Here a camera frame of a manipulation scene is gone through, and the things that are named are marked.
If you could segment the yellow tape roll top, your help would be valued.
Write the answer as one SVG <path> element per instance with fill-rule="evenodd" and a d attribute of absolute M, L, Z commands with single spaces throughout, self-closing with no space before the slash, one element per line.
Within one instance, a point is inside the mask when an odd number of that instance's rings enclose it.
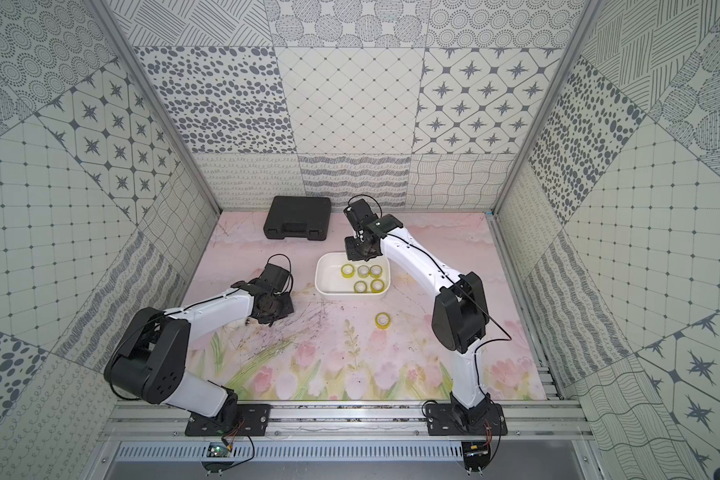
<path fill-rule="evenodd" d="M 383 268 L 381 265 L 374 264 L 369 267 L 369 275 L 372 278 L 380 278 L 383 273 Z"/>

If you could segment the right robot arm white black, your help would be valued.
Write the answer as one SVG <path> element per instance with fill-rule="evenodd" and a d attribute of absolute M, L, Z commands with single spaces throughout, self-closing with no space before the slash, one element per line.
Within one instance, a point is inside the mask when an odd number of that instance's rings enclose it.
<path fill-rule="evenodd" d="M 354 234 L 345 239 L 348 259 L 385 256 L 432 297 L 431 329 L 452 353 L 452 421 L 462 432 L 483 424 L 490 401 L 479 380 L 477 351 L 490 315 L 480 277 L 473 272 L 462 274 L 437 259 L 391 215 L 352 228 Z"/>

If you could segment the yellow tape roll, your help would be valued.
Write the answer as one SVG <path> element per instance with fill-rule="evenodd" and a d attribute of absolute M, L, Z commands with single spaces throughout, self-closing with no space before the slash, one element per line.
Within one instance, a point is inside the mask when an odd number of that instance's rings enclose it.
<path fill-rule="evenodd" d="M 381 293 L 385 290 L 385 283 L 381 279 L 373 279 L 370 288 L 372 293 Z"/>
<path fill-rule="evenodd" d="M 366 293 L 368 291 L 368 285 L 365 281 L 357 281 L 353 288 L 354 292 L 359 294 Z"/>
<path fill-rule="evenodd" d="M 344 278 L 352 278 L 355 275 L 355 267 L 352 264 L 344 264 L 340 269 L 341 275 Z"/>
<path fill-rule="evenodd" d="M 391 324 L 391 317 L 386 312 L 380 312 L 375 316 L 375 325 L 380 330 L 386 330 Z"/>
<path fill-rule="evenodd" d="M 369 267 L 369 275 L 372 278 L 380 278 L 383 273 L 383 268 L 381 265 L 374 264 Z"/>

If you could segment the white plastic storage box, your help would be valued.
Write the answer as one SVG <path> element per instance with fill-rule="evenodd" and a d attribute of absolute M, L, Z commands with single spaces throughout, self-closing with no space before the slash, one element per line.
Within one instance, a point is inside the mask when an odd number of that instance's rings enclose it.
<path fill-rule="evenodd" d="M 344 278 L 340 269 L 344 264 L 352 264 L 355 267 L 355 275 L 352 278 Z M 360 265 L 371 266 L 381 265 L 383 273 L 380 278 L 360 278 L 357 275 L 357 267 Z M 373 279 L 381 279 L 385 283 L 385 290 L 381 293 L 372 293 L 370 282 Z M 366 293 L 355 293 L 354 284 L 357 281 L 365 281 L 368 285 Z M 315 287 L 320 295 L 328 300 L 356 300 L 382 298 L 391 286 L 390 262 L 384 257 L 378 257 L 370 261 L 349 261 L 345 253 L 330 252 L 323 255 L 317 263 L 315 272 Z"/>

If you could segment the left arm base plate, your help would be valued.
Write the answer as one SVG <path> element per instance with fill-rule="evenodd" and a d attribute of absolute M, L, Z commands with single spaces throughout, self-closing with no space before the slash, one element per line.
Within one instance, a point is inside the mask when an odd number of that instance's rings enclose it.
<path fill-rule="evenodd" d="M 190 414 L 184 434 L 187 437 L 222 437 L 236 432 L 238 435 L 262 437 L 266 434 L 271 404 L 230 404 L 215 417 Z"/>

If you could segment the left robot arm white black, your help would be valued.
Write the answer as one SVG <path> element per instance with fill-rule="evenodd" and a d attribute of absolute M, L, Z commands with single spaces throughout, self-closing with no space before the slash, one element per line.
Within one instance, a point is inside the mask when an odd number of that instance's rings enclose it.
<path fill-rule="evenodd" d="M 288 273 L 263 273 L 188 306 L 137 311 L 104 367 L 105 381 L 123 400 L 188 411 L 188 436 L 235 431 L 242 423 L 238 395 L 187 371 L 190 346 L 228 324 L 253 319 L 271 325 L 289 316 L 290 283 Z"/>

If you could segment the yellow tape roll bottom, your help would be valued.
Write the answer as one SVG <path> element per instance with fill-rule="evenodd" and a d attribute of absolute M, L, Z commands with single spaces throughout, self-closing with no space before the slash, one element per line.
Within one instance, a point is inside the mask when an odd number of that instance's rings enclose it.
<path fill-rule="evenodd" d="M 385 290 L 385 283 L 381 279 L 373 279 L 370 288 L 372 293 L 381 293 Z"/>

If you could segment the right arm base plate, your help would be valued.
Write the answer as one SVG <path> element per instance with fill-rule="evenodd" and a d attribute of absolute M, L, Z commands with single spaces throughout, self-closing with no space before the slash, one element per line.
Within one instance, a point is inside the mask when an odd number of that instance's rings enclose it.
<path fill-rule="evenodd" d="M 487 403 L 464 410 L 460 405 L 428 403 L 423 414 L 430 436 L 479 436 L 508 433 L 503 409 Z"/>

